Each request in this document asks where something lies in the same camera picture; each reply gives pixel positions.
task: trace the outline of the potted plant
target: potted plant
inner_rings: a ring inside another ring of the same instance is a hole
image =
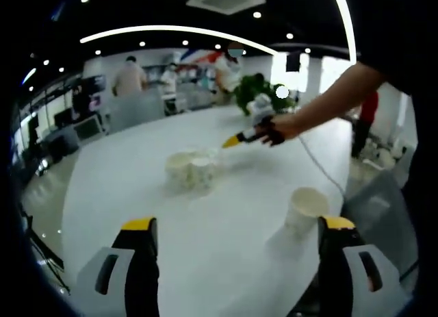
[[[280,112],[285,108],[293,107],[294,102],[289,97],[282,99],[276,96],[275,91],[279,86],[282,86],[282,84],[275,84],[273,86],[265,79],[261,81],[259,77],[257,78],[257,75],[248,75],[242,78],[240,85],[233,91],[233,94],[236,97],[237,106],[239,106],[245,116],[250,114],[246,106],[260,93],[270,97],[272,108],[275,112]]]

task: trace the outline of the black ceiling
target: black ceiling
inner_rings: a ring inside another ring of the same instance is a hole
[[[182,40],[190,41],[190,48],[213,49],[225,42],[210,36],[177,31],[147,31],[121,34],[80,44],[79,39],[101,31],[136,25],[185,25],[222,31],[263,45],[279,42],[347,47],[344,26],[335,0],[266,0],[266,4],[225,16],[207,10],[185,6],[187,0],[25,0],[22,10],[29,15],[27,29],[20,39],[17,55],[19,68],[13,82],[18,96],[29,96],[30,85],[42,87],[60,74],[80,71],[83,62],[102,55],[140,49],[182,47]],[[253,12],[260,11],[260,19]],[[51,20],[59,14],[57,21]],[[293,33],[289,41],[286,33]],[[247,49],[248,54],[258,51]],[[43,66],[48,59],[50,64]],[[36,74],[20,88],[24,76],[33,67]]]

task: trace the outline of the person in beige shirt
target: person in beige shirt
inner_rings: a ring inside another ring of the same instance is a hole
[[[130,55],[126,64],[116,75],[112,93],[114,96],[123,97],[136,92],[145,91],[148,87],[146,73],[138,66],[135,57]]]

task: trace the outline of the desk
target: desk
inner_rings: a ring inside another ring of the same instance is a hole
[[[258,142],[224,151],[225,172],[208,196],[170,195],[166,158],[190,146],[218,147],[250,120],[235,106],[182,114],[84,147],[66,193],[62,221],[68,278],[133,218],[158,219],[159,308],[163,317],[285,317],[318,268],[318,230],[297,240],[283,228],[300,186],[325,193],[332,215],[339,190],[299,140],[269,149]],[[351,125],[333,120],[303,136],[345,188]]]

